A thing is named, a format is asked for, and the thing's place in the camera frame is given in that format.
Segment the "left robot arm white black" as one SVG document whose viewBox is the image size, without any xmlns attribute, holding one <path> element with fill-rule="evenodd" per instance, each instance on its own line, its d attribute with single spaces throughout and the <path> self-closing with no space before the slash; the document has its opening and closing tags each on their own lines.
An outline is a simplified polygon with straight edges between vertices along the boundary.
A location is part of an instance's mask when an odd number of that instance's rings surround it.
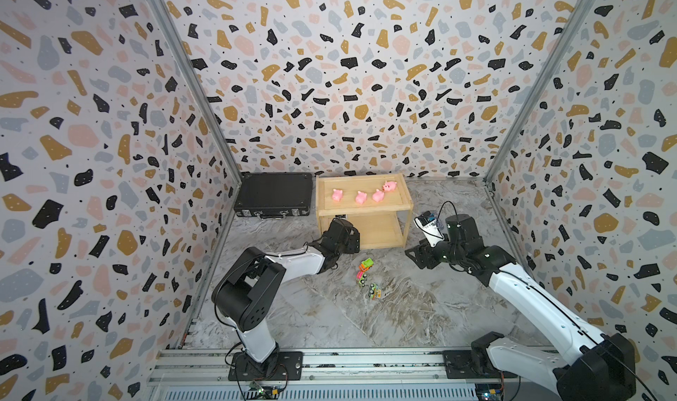
<svg viewBox="0 0 677 401">
<path fill-rule="evenodd" d="M 267 366 L 278 355 L 279 344 L 266 322 L 282 284 L 331 270 L 345 254 L 360 251 L 358 229 L 335 218 L 329 228 L 301 249 L 269 254 L 250 247 L 237 258 L 215 286 L 211 301 L 218 318 L 236 330 L 247 359 Z"/>
</svg>

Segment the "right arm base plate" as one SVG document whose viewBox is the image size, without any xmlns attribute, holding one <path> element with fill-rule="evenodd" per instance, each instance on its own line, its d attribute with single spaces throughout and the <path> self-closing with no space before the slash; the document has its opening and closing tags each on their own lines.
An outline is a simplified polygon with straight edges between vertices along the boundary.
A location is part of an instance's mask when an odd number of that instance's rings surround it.
<svg viewBox="0 0 677 401">
<path fill-rule="evenodd" d="M 488 362 L 488 358 L 481 355 L 477 359 L 473 350 L 445 350 L 442 352 L 443 365 L 448 379 L 499 379 L 517 378 L 511 372 L 501 372 Z"/>
</svg>

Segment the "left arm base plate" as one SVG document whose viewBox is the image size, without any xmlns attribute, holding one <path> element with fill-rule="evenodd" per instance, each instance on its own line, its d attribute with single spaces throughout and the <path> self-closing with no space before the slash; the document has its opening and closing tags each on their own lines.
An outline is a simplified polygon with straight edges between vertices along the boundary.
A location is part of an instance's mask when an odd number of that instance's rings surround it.
<svg viewBox="0 0 677 401">
<path fill-rule="evenodd" d="M 273 352 L 261 363 L 253 360 L 247 353 L 237 353 L 231 364 L 232 367 L 228 373 L 230 382 L 299 381 L 303 372 L 303 352 Z"/>
</svg>

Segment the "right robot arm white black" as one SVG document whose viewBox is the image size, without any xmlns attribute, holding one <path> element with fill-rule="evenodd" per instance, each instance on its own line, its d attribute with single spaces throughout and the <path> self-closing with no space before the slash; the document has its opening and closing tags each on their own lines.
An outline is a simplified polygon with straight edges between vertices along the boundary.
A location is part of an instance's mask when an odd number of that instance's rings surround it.
<svg viewBox="0 0 677 401">
<path fill-rule="evenodd" d="M 636 395 L 638 377 L 631 342 L 587 323 L 543 290 L 505 249 L 485 245 L 474 218 L 453 215 L 440 225 L 437 216 L 426 211 L 414 224 L 425 237 L 405 255 L 419 269 L 432 270 L 446 263 L 478 279 L 515 307 L 554 348 L 549 353 L 489 332 L 472 342 L 466 366 L 446 352 L 448 373 L 513 374 L 562 400 L 629 400 Z"/>
</svg>

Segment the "pink toy pig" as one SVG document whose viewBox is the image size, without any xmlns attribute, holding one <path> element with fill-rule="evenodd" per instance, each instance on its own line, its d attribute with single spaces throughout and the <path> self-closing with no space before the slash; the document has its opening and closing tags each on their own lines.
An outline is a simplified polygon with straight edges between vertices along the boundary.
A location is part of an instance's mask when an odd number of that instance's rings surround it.
<svg viewBox="0 0 677 401">
<path fill-rule="evenodd" d="M 377 189 L 376 192 L 372 195 L 372 199 L 375 203 L 380 203 L 384 200 L 385 193 L 384 191 Z"/>
<path fill-rule="evenodd" d="M 388 181 L 383 185 L 383 191 L 386 193 L 396 191 L 397 189 L 398 183 L 396 181 Z"/>
<path fill-rule="evenodd" d="M 331 195 L 331 199 L 334 202 L 340 202 L 343 198 L 343 190 L 342 189 L 334 189 L 333 194 Z"/>
<path fill-rule="evenodd" d="M 368 194 L 362 191 L 357 192 L 357 196 L 355 197 L 355 202 L 358 205 L 363 205 L 368 199 Z"/>
</svg>

